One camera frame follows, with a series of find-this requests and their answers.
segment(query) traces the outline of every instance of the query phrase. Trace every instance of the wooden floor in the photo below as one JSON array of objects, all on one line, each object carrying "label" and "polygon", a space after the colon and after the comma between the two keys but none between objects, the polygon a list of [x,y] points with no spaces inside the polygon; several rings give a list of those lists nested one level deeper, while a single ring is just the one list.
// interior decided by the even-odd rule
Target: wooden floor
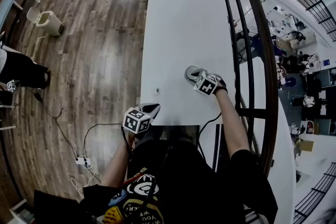
[{"label": "wooden floor", "polygon": [[[96,123],[120,123],[140,96],[147,0],[41,0],[64,22],[59,38],[49,37],[30,22],[19,33],[16,49],[51,70],[50,87],[39,91],[65,136],[81,155],[87,129]],[[91,174],[75,164],[71,148],[27,89],[14,95],[19,106],[7,110],[3,125],[10,164],[25,198],[32,204],[35,189],[79,199],[70,182],[87,184]],[[119,126],[91,130],[87,153],[100,176],[119,143]]]}]

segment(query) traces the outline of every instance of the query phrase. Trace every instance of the trash can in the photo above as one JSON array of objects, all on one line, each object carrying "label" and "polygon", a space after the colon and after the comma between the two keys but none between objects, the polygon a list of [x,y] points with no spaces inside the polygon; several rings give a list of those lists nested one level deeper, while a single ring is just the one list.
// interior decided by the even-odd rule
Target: trash can
[{"label": "trash can", "polygon": [[27,19],[42,28],[52,36],[60,36],[64,25],[53,12],[40,12],[37,8],[31,7],[27,13]]}]

